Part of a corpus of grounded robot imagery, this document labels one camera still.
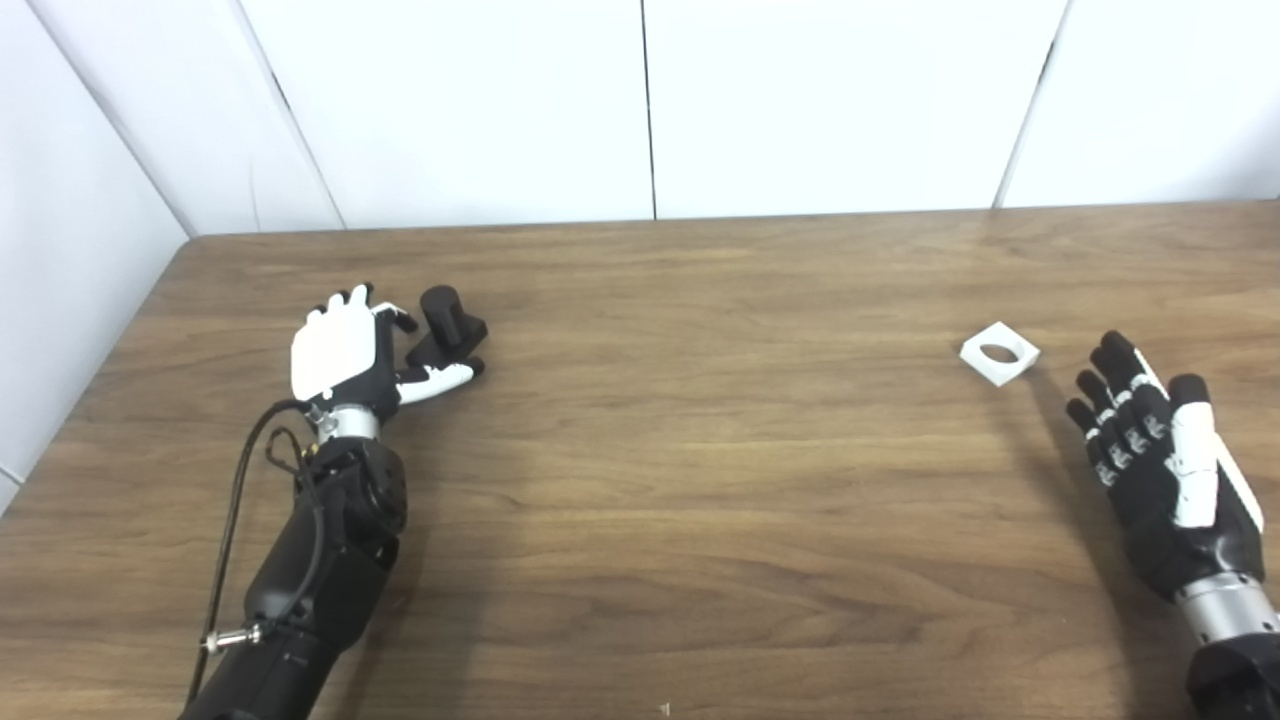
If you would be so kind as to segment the white and black right hand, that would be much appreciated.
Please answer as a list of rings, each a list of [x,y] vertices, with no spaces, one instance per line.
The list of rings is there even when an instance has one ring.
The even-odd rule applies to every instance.
[[[1089,360],[1065,410],[1137,577],[1166,601],[1225,573],[1263,580],[1265,515],[1219,433],[1204,378],[1160,379],[1117,331]]]

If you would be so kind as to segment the white and black left hand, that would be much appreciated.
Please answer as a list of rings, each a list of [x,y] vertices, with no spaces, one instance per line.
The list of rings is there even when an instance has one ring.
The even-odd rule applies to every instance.
[[[488,327],[465,310],[458,291],[426,290],[420,311],[375,304],[367,283],[314,307],[291,345],[294,401],[320,413],[362,407],[384,421],[483,374],[476,351]]]

